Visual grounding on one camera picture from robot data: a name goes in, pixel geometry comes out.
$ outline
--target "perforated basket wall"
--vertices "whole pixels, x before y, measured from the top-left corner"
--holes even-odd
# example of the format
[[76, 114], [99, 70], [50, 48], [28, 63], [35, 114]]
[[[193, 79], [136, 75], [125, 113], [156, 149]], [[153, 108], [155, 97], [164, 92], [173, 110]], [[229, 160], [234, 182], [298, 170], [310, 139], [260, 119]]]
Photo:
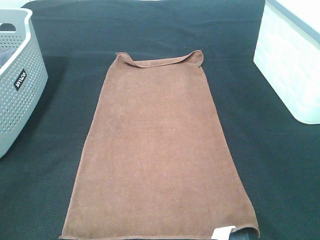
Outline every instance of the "perforated basket wall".
[[0, 69], [0, 157], [26, 124], [48, 79], [31, 15], [29, 9], [0, 9], [0, 23], [15, 26], [15, 31], [0, 31], [0, 49], [16, 49]]

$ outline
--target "basket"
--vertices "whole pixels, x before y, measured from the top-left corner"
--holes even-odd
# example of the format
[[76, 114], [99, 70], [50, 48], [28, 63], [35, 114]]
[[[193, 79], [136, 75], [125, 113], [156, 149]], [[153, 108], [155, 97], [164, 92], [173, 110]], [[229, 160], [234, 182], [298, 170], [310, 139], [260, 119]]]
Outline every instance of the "basket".
[[23, 129], [48, 79], [31, 15], [25, 8], [0, 9], [0, 23], [15, 27], [0, 31], [0, 50], [15, 50], [0, 68], [0, 158]]

